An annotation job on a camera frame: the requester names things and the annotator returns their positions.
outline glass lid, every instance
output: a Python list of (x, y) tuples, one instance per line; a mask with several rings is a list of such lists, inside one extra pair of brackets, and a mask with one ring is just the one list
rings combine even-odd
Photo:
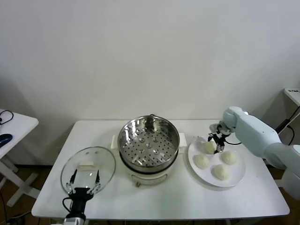
[(60, 175), (63, 189), (90, 188), (94, 194), (101, 191), (112, 179), (116, 160), (110, 150), (89, 147), (74, 154), (64, 165)]

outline cable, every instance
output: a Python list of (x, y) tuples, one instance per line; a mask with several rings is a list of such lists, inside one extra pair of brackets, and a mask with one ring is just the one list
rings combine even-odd
[(11, 217), (10, 219), (17, 219), (17, 218), (20, 218), (20, 217), (22, 217), (22, 216), (25, 216), (25, 215), (27, 215), (27, 214), (29, 214), (29, 213), (31, 213), (31, 211), (25, 212), (25, 213), (23, 213), (23, 214), (21, 214), (21, 215), (19, 215), (19, 216), (16, 216), (16, 217)]
[(295, 137), (295, 131), (294, 131), (294, 129), (290, 125), (287, 125), (286, 127), (290, 128), (292, 130), (292, 138), (291, 138), (291, 140), (290, 140), (290, 142), (288, 144), (288, 145), (291, 145), (291, 143), (293, 142), (294, 137)]
[(64, 206), (64, 208), (65, 208), (68, 212), (71, 212), (71, 210), (65, 205), (65, 200), (67, 200), (67, 199), (71, 199), (71, 198), (69, 198), (69, 197), (64, 198), (64, 199), (62, 200), (62, 205)]
[(2, 193), (0, 192), (0, 196), (1, 196), (1, 200), (2, 200), (2, 204), (3, 204), (3, 208), (4, 208), (4, 218), (5, 218), (5, 223), (8, 223), (8, 218), (7, 218), (7, 215), (6, 215), (6, 208), (5, 208), (5, 202), (4, 202), (4, 199), (3, 199), (3, 196), (2, 196)]
[(240, 143), (230, 143), (230, 142), (228, 142), (227, 140), (225, 140), (225, 142), (226, 142), (227, 144), (231, 144), (231, 145), (239, 145), (239, 144), (242, 144), (242, 142), (240, 142)]
[(293, 122), (299, 115), (300, 115), (300, 113), (298, 113), (297, 115), (295, 115), (295, 117), (294, 117), (291, 121), (289, 121), (289, 122), (286, 124), (286, 126), (285, 126), (278, 134), (281, 134), (281, 132), (282, 132), (288, 125), (290, 125), (291, 122)]
[[(7, 121), (1, 123), (1, 122), (2, 122), (1, 115), (2, 115), (3, 113), (5, 113), (5, 112), (11, 113), (11, 118), (10, 118), (9, 120), (7, 120)], [(3, 125), (3, 124), (6, 124), (7, 122), (10, 122), (13, 118), (14, 118), (14, 113), (13, 113), (12, 111), (10, 111), (10, 110), (4, 110), (4, 111), (0, 112), (0, 125)]]
[(294, 113), (291, 115), (291, 117), (289, 118), (289, 120), (291, 120), (291, 118), (296, 114), (296, 112), (298, 111), (298, 109), (300, 109), (300, 105), (297, 107), (297, 109), (294, 111)]
[(19, 215), (19, 216), (11, 217), (11, 218), (8, 219), (8, 221), (9, 221), (10, 219), (18, 219), (18, 218), (20, 218), (20, 217), (22, 217), (22, 216), (26, 216), (26, 215), (29, 214), (29, 213), (31, 213), (31, 211), (25, 212), (25, 213), (23, 213), (23, 214), (21, 214), (21, 215)]

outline black cable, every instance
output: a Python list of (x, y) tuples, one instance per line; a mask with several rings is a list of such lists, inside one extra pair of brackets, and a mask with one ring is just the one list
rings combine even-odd
[(231, 144), (231, 145), (239, 145), (239, 144), (242, 144), (242, 142), (240, 142), (240, 143), (230, 143), (230, 142), (228, 142), (227, 140), (225, 140), (225, 142), (226, 142), (227, 144)]
[(291, 138), (291, 140), (290, 140), (290, 142), (288, 144), (288, 145), (291, 145), (291, 143), (293, 142), (294, 137), (295, 137), (295, 131), (294, 131), (294, 129), (290, 125), (287, 125), (286, 127), (290, 128), (292, 130), (292, 138)]
[[(7, 120), (7, 121), (1, 123), (1, 122), (2, 122), (1, 115), (2, 115), (4, 112), (9, 112), (9, 113), (11, 113), (11, 118), (10, 118), (9, 120)], [(10, 110), (4, 110), (4, 111), (0, 112), (0, 125), (3, 125), (3, 124), (6, 124), (7, 122), (10, 122), (13, 118), (14, 118), (14, 113), (13, 113), (12, 111), (10, 111)]]
[(5, 218), (5, 223), (7, 224), (7, 223), (8, 223), (8, 218), (7, 218), (7, 215), (6, 215), (5, 202), (4, 202), (4, 199), (3, 199), (3, 196), (2, 196), (2, 193), (1, 193), (1, 192), (0, 192), (0, 196), (1, 196), (2, 204), (3, 204), (3, 208), (4, 208), (4, 218)]
[(300, 109), (300, 105), (297, 107), (297, 109), (294, 111), (294, 113), (292, 114), (292, 116), (289, 118), (289, 120), (291, 120), (291, 118), (296, 114), (296, 112), (298, 111), (298, 109)]
[(64, 206), (64, 208), (65, 208), (68, 212), (71, 212), (71, 210), (65, 205), (65, 200), (67, 200), (67, 199), (71, 199), (71, 198), (69, 198), (69, 197), (64, 198), (64, 199), (62, 200), (62, 205)]

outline white plate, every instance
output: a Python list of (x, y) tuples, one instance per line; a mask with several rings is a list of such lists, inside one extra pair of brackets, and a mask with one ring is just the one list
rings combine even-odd
[[(218, 187), (233, 187), (233, 186), (235, 186), (238, 182), (240, 182), (243, 179), (243, 177), (245, 175), (246, 165), (245, 165), (244, 159), (237, 151), (234, 151), (238, 158), (237, 162), (234, 165), (228, 165), (222, 161), (222, 159), (221, 159), (222, 153), (217, 153), (214, 155), (205, 153), (204, 144), (206, 142), (207, 141), (204, 138), (199, 137), (197, 140), (195, 140), (194, 142), (192, 142), (190, 144), (190, 146), (187, 150), (187, 155), (188, 155), (188, 160), (189, 160), (189, 163), (191, 164), (191, 167), (193, 168), (195, 173), (200, 178), (202, 178), (204, 181), (206, 181), (212, 185), (215, 185)], [(199, 155), (199, 154), (207, 156), (208, 159), (210, 160), (210, 166), (204, 170), (200, 169), (198, 166), (196, 166), (195, 162), (194, 162), (194, 158), (195, 158), (194, 156)], [(219, 164), (226, 166), (226, 168), (228, 169), (228, 171), (230, 173), (230, 177), (227, 180), (219, 180), (212, 174), (212, 169)]]

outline wooden floor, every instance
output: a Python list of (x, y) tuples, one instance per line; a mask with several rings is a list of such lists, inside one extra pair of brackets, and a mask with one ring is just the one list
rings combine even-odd
[[(18, 175), (25, 180), (32, 172), (38, 173), (38, 178), (32, 184), (33, 187), (41, 189), (50, 169), (37, 169), (37, 168), (21, 168)], [(280, 179), (283, 171), (271, 168), (270, 172), (274, 179)], [(7, 181), (1, 189), (5, 203), (10, 199), (13, 193), (17, 190), (17, 187)], [(290, 214), (284, 217), (271, 217), (265, 218), (257, 223), (257, 225), (299, 225), (300, 224), (300, 202), (292, 199), (284, 190), (280, 189), (286, 202), (290, 207)], [(6, 206), (7, 217), (13, 217), (16, 214), (23, 214), (27, 211), (31, 211), (35, 199), (23, 195), (21, 199), (15, 204), (14, 207), (10, 208)], [(0, 222), (4, 221), (3, 205), (0, 202)], [(231, 223), (234, 225), (238, 220), (232, 220)], [(50, 219), (42, 218), (39, 219), (33, 217), (31, 214), (25, 216), (25, 225), (49, 225), (55, 223)], [(123, 225), (122, 221), (90, 221), (90, 225)], [(225, 225), (224, 220), (206, 220), (206, 221), (127, 221), (126, 225)]]

